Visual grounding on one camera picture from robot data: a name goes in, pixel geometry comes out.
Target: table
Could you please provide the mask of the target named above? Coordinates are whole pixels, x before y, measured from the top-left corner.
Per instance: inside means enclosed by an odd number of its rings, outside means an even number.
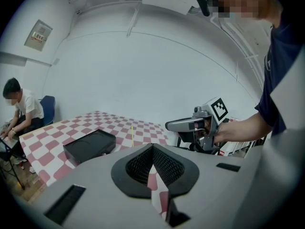
[[[85,136],[97,129],[116,136],[117,152],[144,143],[169,144],[166,131],[159,124],[128,119],[122,116],[95,111],[70,120],[60,121],[20,136],[24,154],[41,180],[50,186],[76,167],[67,159],[63,145]],[[152,167],[148,187],[152,190],[152,204],[165,218],[168,189]]]

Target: black box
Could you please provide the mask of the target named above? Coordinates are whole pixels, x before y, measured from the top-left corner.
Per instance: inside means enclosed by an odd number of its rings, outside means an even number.
[[[63,146],[67,159],[76,165],[89,159],[109,154],[115,148],[116,137],[102,130],[97,130]]]

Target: person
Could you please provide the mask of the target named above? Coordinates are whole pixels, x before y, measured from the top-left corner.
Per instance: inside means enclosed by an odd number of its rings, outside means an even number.
[[[269,21],[272,29],[271,45],[264,60],[263,94],[255,107],[258,113],[244,121],[221,123],[214,141],[247,142],[265,137],[271,131],[272,136],[282,133],[286,126],[270,93],[289,71],[304,44],[302,23],[293,14],[297,6],[291,0],[219,0],[219,6],[241,17]],[[204,128],[209,132],[210,123],[205,122]]]
[[[15,106],[15,115],[9,127],[0,136],[8,137],[10,140],[14,136],[20,136],[43,127],[43,108],[33,92],[21,89],[19,82],[15,78],[9,79],[3,89],[3,97],[9,105]],[[26,159],[16,158],[15,164],[25,162]]]

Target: dark navy shirt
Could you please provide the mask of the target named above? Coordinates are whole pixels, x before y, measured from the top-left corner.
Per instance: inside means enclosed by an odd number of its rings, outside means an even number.
[[[280,83],[293,65],[303,45],[304,30],[300,24],[294,22],[289,11],[283,9],[280,26],[271,30],[271,46],[265,57],[264,90],[260,103],[255,107],[268,125],[273,127],[272,135],[286,129],[270,93]]]

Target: hair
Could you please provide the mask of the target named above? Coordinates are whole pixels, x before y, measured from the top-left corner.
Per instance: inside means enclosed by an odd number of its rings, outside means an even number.
[[[9,79],[3,89],[3,97],[7,98],[9,94],[11,93],[17,93],[20,92],[21,87],[19,85],[19,82],[15,78]]]

